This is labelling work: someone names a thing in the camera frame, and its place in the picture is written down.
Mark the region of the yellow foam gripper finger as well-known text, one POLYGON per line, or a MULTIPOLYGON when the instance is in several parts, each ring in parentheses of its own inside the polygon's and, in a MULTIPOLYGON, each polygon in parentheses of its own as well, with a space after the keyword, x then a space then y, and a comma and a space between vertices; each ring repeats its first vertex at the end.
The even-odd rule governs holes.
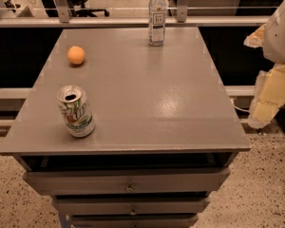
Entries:
POLYGON ((255 97, 249 109, 248 125, 255 129, 271 122, 285 105, 285 65, 275 64, 269 71, 256 77, 255 97))
POLYGON ((266 25, 263 24, 253 33, 247 36, 243 42, 246 47, 249 48, 261 48, 263 45, 264 30, 266 25))

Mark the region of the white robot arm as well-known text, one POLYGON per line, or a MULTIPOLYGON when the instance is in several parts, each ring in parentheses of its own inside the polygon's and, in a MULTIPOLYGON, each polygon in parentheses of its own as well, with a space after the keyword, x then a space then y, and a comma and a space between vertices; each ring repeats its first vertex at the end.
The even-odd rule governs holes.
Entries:
POLYGON ((262 47, 264 58, 274 63, 268 72, 258 73, 249 108, 248 125, 263 128, 285 105, 285 0, 264 25, 246 37, 244 45, 262 47))

